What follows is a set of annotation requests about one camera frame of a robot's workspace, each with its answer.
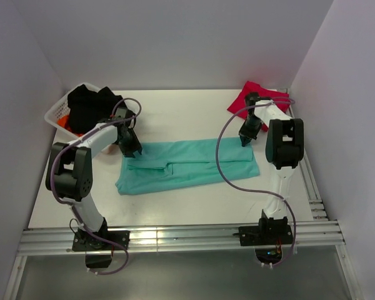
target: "white table surface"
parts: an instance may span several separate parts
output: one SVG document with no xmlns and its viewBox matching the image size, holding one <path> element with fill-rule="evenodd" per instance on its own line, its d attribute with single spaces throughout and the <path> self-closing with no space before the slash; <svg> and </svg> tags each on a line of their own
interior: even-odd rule
<svg viewBox="0 0 375 300">
<path fill-rule="evenodd" d="M 240 90 L 187 91 L 116 91 L 142 104 L 135 132 L 144 142 L 181 141 L 217 138 L 231 113 L 226 108 Z M 128 106 L 136 106 L 129 101 Z M 225 132 L 226 137 L 238 136 L 243 120 L 235 118 Z M 71 138 L 57 131 L 55 142 Z M 234 181 L 251 189 L 269 188 L 269 164 L 265 158 L 266 133 L 252 142 L 260 176 Z M 122 163 L 121 152 L 100 153 L 93 159 L 91 194 L 109 226 L 160 226 L 185 224 L 256 223 L 261 216 L 266 196 L 241 192 L 225 182 L 172 191 L 135 196 L 119 195 L 115 182 Z M 58 204 L 44 186 L 42 178 L 29 228 L 64 228 L 73 217 L 71 210 Z M 299 168 L 291 181 L 289 203 L 298 221 L 312 221 L 303 176 Z"/>
</svg>

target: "teal cloth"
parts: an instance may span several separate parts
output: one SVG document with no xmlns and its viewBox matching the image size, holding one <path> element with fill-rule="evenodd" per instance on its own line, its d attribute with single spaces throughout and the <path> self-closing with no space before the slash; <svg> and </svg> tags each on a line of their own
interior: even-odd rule
<svg viewBox="0 0 375 300">
<path fill-rule="evenodd" d="M 118 192 L 134 195 L 221 182 L 216 144 L 217 139 L 143 143 L 141 156 L 123 158 Z M 230 180 L 259 175 L 253 149 L 242 147 L 238 137 L 222 139 L 219 161 Z"/>
</svg>

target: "glass panel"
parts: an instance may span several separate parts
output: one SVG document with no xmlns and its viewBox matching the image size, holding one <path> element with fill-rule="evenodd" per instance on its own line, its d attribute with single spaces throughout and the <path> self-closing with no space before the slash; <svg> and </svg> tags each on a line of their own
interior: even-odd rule
<svg viewBox="0 0 375 300">
<path fill-rule="evenodd" d="M 17 299 L 349 299 L 335 247 L 298 251 L 272 271 L 252 249 L 132 254 L 110 276 L 87 273 L 80 255 L 29 257 Z"/>
</svg>

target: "cable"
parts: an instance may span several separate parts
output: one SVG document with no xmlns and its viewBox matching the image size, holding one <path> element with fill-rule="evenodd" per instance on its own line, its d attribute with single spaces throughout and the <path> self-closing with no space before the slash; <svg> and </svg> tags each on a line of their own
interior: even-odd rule
<svg viewBox="0 0 375 300">
<path fill-rule="evenodd" d="M 229 118 L 229 120 L 227 120 L 227 122 L 225 123 L 224 127 L 221 129 L 221 132 L 219 133 L 219 136 L 218 136 L 217 145 L 216 145 L 216 148 L 215 148 L 215 161 L 216 161 L 216 164 L 217 164 L 217 168 L 218 168 L 218 171 L 219 171 L 221 177 L 225 180 L 226 183 L 228 183 L 231 187 L 233 187 L 235 189 L 238 189 L 239 191 L 250 192 L 250 193 L 269 194 L 269 195 L 275 196 L 278 199 L 280 199 L 286 205 L 287 209 L 289 210 L 289 212 L 290 212 L 290 214 L 292 216 L 292 219 L 293 219 L 293 241 L 292 241 L 291 247 L 289 248 L 289 252 L 286 254 L 286 256 L 283 257 L 276 264 L 273 264 L 272 266 L 278 266 L 278 265 L 280 265 L 285 260 L 287 260 L 289 257 L 291 257 L 292 254 L 293 254 L 293 252 L 294 252 L 294 245 L 296 243 L 297 224 L 296 224 L 296 217 L 295 217 L 295 215 L 293 213 L 293 210 L 290 207 L 289 203 L 286 201 L 286 199 L 284 199 L 281 195 L 277 194 L 276 192 L 265 191 L 265 190 L 262 190 L 262 189 L 246 189 L 244 187 L 240 187 L 240 186 L 237 186 L 237 185 L 233 184 L 228 178 L 226 178 L 225 174 L 221 170 L 221 165 L 219 164 L 219 144 L 221 142 L 222 136 L 223 136 L 226 128 L 229 126 L 229 124 L 232 122 L 232 120 L 238 114 L 240 114 L 241 112 L 247 111 L 248 109 L 252 109 L 252 108 L 262 108 L 262 107 L 265 107 L 265 106 L 270 106 L 270 105 L 278 104 L 278 103 L 280 103 L 280 104 L 294 104 L 294 103 L 296 103 L 295 100 L 293 100 L 293 99 L 291 99 L 289 97 L 275 97 L 275 98 L 286 98 L 286 99 L 289 99 L 289 102 L 286 102 L 286 101 L 272 101 L 272 102 L 267 103 L 267 104 L 257 104 L 257 105 L 252 105 L 252 106 L 246 106 L 246 107 L 238 110 L 237 112 L 235 112 L 233 114 L 233 116 L 231 116 Z"/>
<path fill-rule="evenodd" d="M 75 231 L 75 230 L 73 230 L 73 228 L 71 227 L 71 223 L 73 222 L 73 220 L 75 220 L 76 222 L 78 222 L 78 220 L 77 219 L 75 219 L 74 217 L 71 219 L 71 220 L 69 220 L 69 228 L 70 228 L 70 230 L 77 236 L 77 237 L 79 237 L 79 234 Z"/>
<path fill-rule="evenodd" d="M 54 198 L 56 199 L 56 201 L 60 204 L 68 204 L 71 206 L 71 209 L 72 209 L 72 212 L 74 213 L 75 217 L 76 217 L 76 220 L 77 222 L 83 226 L 83 229 L 88 233 L 90 234 L 93 238 L 97 239 L 98 241 L 102 241 L 104 243 L 108 243 L 110 245 L 113 245 L 115 248 L 119 248 L 120 250 L 123 250 L 125 252 L 125 255 L 126 255 L 126 258 L 125 258 L 125 261 L 124 263 L 122 264 L 121 267 L 113 270 L 113 271 L 109 271 L 109 272 L 97 272 L 97 271 L 94 271 L 94 270 L 90 270 L 92 273 L 94 274 L 98 274 L 98 275 L 110 275 L 110 274 L 115 274 L 117 272 L 119 272 L 120 270 L 124 269 L 126 264 L 128 263 L 128 260 L 129 260 L 129 253 L 128 253 L 128 250 L 125 249 L 124 246 L 116 243 L 116 242 L 113 242 L 113 241 L 110 241 L 108 239 L 103 239 L 102 237 L 99 237 L 97 235 L 95 235 L 91 230 L 90 228 L 88 228 L 84 223 L 83 223 L 83 220 L 82 220 L 82 217 L 81 215 L 78 213 L 78 211 L 76 210 L 76 208 L 74 207 L 74 204 L 72 202 L 69 202 L 69 201 L 63 201 L 61 200 L 61 198 L 58 196 L 57 194 L 57 191 L 56 191 L 56 187 L 55 187 L 55 184 L 54 184 L 54 171 L 56 170 L 56 167 L 57 165 L 59 164 L 59 161 L 60 161 L 60 158 L 61 156 L 67 152 L 69 149 L 71 149 L 72 147 L 75 147 L 81 143 L 83 143 L 86 139 L 90 138 L 91 136 L 95 135 L 98 131 L 104 129 L 104 128 L 107 128 L 109 126 L 112 126 L 112 125 L 117 125 L 117 124 L 121 124 L 121 123 L 125 123 L 125 122 L 128 122 L 128 121 L 131 121 L 133 119 L 136 119 L 138 117 L 138 115 L 140 115 L 141 111 L 142 111 L 142 106 L 140 104 L 140 102 L 138 100 L 135 100 L 133 98 L 124 98 L 120 101 L 118 101 L 118 103 L 114 106 L 114 109 L 113 111 L 116 111 L 117 107 L 122 103 L 124 102 L 125 100 L 131 100 L 131 101 L 134 101 L 135 103 L 137 103 L 137 105 L 139 106 L 139 111 L 136 113 L 135 116 L 133 117 L 129 117 L 127 119 L 122 119 L 122 120 L 117 120 L 117 121 L 113 121 L 113 122 L 109 122 L 109 123 L 106 123 L 106 124 L 103 124 L 102 126 L 100 127 L 95 127 L 94 129 L 90 130 L 89 132 L 87 132 L 85 135 L 81 136 L 78 140 L 76 140 L 75 142 L 73 142 L 72 144 L 69 144 L 68 146 L 66 146 L 63 150 L 61 150 L 56 158 L 54 159 L 53 163 L 52 163 L 52 166 L 51 166 L 51 172 L 50 172 L 50 188 L 51 188 L 51 192 L 52 192 L 52 195 L 54 196 Z"/>
</svg>

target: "orange cloth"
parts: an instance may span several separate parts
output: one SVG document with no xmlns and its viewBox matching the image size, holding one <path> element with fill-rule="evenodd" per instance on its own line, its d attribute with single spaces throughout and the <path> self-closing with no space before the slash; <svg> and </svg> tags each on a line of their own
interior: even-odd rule
<svg viewBox="0 0 375 300">
<path fill-rule="evenodd" d="M 65 128 L 67 129 L 70 133 L 73 133 L 71 131 L 71 128 L 68 126 L 68 118 L 69 118 L 69 115 L 67 114 L 66 116 L 62 117 L 61 119 L 59 119 L 57 121 L 57 124 L 59 124 L 62 128 Z M 73 133 L 77 136 L 83 136 L 83 133 Z"/>
</svg>

